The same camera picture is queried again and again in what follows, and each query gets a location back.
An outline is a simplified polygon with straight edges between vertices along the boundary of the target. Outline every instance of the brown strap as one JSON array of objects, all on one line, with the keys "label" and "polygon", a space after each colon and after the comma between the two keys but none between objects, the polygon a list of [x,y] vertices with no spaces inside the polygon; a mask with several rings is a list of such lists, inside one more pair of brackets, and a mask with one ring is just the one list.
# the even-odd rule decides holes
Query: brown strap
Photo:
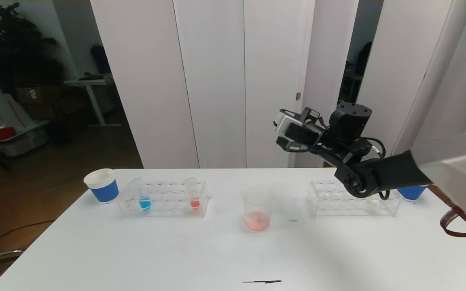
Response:
[{"label": "brown strap", "polygon": [[446,234],[450,236],[456,236],[459,238],[466,238],[466,232],[453,232],[452,230],[448,230],[447,226],[451,223],[455,218],[461,217],[466,221],[466,214],[459,208],[458,206],[453,206],[451,210],[449,210],[442,219],[440,219],[440,225],[442,226],[443,230]]}]

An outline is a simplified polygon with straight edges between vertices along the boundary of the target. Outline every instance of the black cable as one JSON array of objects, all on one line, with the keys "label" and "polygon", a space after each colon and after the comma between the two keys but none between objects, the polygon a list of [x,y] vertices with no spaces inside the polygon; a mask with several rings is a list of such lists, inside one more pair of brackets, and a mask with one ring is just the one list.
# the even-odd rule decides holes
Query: black cable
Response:
[{"label": "black cable", "polygon": [[21,226],[21,227],[18,227],[18,228],[15,228],[13,230],[9,230],[7,232],[5,232],[4,234],[0,235],[0,238],[4,237],[5,235],[11,233],[11,232],[15,232],[16,230],[21,230],[22,228],[26,228],[26,227],[30,227],[30,226],[34,226],[34,225],[39,225],[39,224],[44,224],[44,223],[49,223],[49,222],[54,222],[55,219],[53,220],[48,220],[48,221],[42,221],[42,222],[38,222],[38,223],[33,223],[33,224],[28,224],[28,225],[25,225],[25,226]]},{"label": "black cable", "polygon": [[381,140],[379,140],[377,138],[373,138],[373,137],[363,137],[363,138],[366,139],[366,140],[373,140],[376,143],[378,143],[381,146],[381,149],[382,149],[382,157],[386,157],[386,147],[384,147],[384,144],[383,144],[383,142],[381,142]]},{"label": "black cable", "polygon": [[300,149],[300,150],[287,150],[287,152],[289,152],[289,153],[307,153],[309,151],[312,151],[318,145],[318,142],[320,141],[321,137],[323,136],[323,134],[325,133],[325,131],[327,129],[328,128],[325,128],[325,130],[321,132],[321,134],[318,136],[318,139],[316,140],[316,142],[314,142],[312,147],[306,148],[306,149]]},{"label": "black cable", "polygon": [[[384,158],[386,156],[386,147],[384,147],[383,142],[377,138],[373,137],[363,137],[366,140],[373,140],[376,143],[378,143],[381,146],[382,153],[377,152],[377,155],[379,155],[379,158]],[[379,192],[379,196],[381,197],[382,200],[388,200],[390,198],[390,190],[386,190],[385,194],[382,194],[382,191]]]}]

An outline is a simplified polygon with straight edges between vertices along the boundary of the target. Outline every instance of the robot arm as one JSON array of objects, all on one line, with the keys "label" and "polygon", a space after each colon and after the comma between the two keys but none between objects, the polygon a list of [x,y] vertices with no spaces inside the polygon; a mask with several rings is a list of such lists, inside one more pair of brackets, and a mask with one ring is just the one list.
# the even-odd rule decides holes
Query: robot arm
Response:
[{"label": "robot arm", "polygon": [[[335,166],[335,177],[354,197],[436,184],[466,213],[466,133],[385,157],[379,140],[361,137],[370,116],[363,105],[339,103],[326,126],[310,108],[301,114],[282,109],[274,121],[276,143],[284,151],[310,152]],[[369,140],[377,141],[382,153]],[[362,160],[372,149],[380,158]]]}]

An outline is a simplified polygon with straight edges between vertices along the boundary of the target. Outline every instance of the white table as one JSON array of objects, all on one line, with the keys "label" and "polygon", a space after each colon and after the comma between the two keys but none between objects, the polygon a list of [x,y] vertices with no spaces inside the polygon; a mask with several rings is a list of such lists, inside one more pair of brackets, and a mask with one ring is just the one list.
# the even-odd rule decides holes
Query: white table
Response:
[{"label": "white table", "polygon": [[[466,290],[466,238],[442,231],[448,208],[429,190],[396,217],[308,217],[307,183],[334,171],[117,170],[119,186],[207,181],[206,217],[122,218],[85,192],[5,272],[0,291]],[[239,194],[257,183],[279,185],[272,225],[260,233],[242,227]]]},{"label": "white table", "polygon": [[96,101],[95,93],[93,92],[93,86],[96,85],[111,85],[114,84],[114,80],[112,78],[103,78],[98,80],[68,80],[64,81],[64,84],[70,86],[84,86],[87,90],[87,94],[89,95],[89,99],[91,99],[91,104],[93,105],[93,110],[95,111],[96,117],[98,118],[98,125],[97,127],[120,127],[121,124],[118,123],[105,123],[104,116],[102,115],[102,111]]}]

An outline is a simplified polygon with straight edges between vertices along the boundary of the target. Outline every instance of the red liquid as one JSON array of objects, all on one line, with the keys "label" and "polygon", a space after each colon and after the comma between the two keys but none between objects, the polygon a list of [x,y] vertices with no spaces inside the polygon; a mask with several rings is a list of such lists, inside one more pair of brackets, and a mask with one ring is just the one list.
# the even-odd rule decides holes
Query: red liquid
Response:
[{"label": "red liquid", "polygon": [[261,212],[251,212],[244,218],[246,227],[253,232],[262,232],[271,225],[271,218]]},{"label": "red liquid", "polygon": [[200,201],[199,200],[191,200],[190,201],[190,206],[194,209],[197,209],[200,207]]}]

